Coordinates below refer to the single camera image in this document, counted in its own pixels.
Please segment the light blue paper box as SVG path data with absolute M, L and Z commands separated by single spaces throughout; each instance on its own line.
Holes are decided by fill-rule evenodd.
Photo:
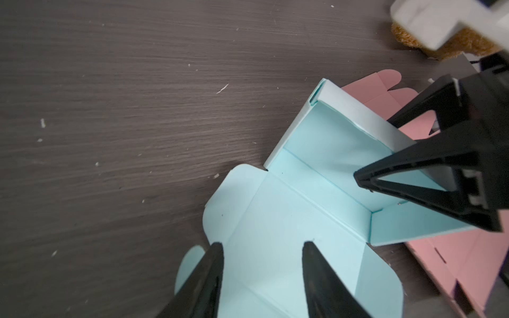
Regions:
M 345 87 L 323 79 L 263 168 L 234 167 L 205 205 L 220 242 L 220 317 L 307 317 L 302 249 L 313 242 L 372 317 L 401 317 L 396 273 L 373 247 L 468 229 L 409 201 L 360 188 L 354 173 L 413 140 L 388 118 L 416 96 L 377 72 Z

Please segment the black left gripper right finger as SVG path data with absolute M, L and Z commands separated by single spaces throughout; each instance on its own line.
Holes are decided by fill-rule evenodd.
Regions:
M 311 241 L 302 249 L 302 269 L 309 317 L 370 317 Z

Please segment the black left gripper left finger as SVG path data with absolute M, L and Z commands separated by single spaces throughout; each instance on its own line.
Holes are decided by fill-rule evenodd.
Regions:
M 224 251 L 220 242 L 209 249 L 192 247 L 182 259 L 174 297 L 157 317 L 217 317 L 223 281 Z

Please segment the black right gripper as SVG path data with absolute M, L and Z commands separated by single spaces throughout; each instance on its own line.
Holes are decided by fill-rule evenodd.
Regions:
M 479 74 L 460 81 L 466 121 L 458 79 L 438 78 L 388 122 L 401 128 L 433 111 L 446 130 L 356 171 L 358 186 L 501 232 L 499 212 L 508 209 L 508 53 L 480 65 Z

